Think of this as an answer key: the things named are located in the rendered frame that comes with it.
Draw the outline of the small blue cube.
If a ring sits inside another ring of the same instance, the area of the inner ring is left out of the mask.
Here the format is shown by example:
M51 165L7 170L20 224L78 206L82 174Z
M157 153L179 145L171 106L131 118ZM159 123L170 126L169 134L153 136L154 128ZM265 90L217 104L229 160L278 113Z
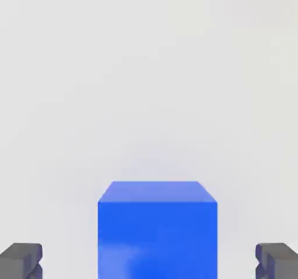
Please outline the small blue cube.
M98 279L218 279L218 206L200 183L114 181L97 214Z

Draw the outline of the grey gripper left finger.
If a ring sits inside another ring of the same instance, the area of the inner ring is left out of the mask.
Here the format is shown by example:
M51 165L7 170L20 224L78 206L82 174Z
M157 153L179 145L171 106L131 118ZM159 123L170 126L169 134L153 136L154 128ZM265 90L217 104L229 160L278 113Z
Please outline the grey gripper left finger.
M0 254L0 279L43 279L42 245L13 243Z

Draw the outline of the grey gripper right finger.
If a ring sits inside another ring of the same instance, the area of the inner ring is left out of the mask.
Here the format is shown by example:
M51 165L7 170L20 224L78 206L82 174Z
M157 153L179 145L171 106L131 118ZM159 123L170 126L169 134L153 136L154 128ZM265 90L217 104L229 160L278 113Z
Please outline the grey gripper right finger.
M256 245L256 279L298 279L298 253L285 243Z

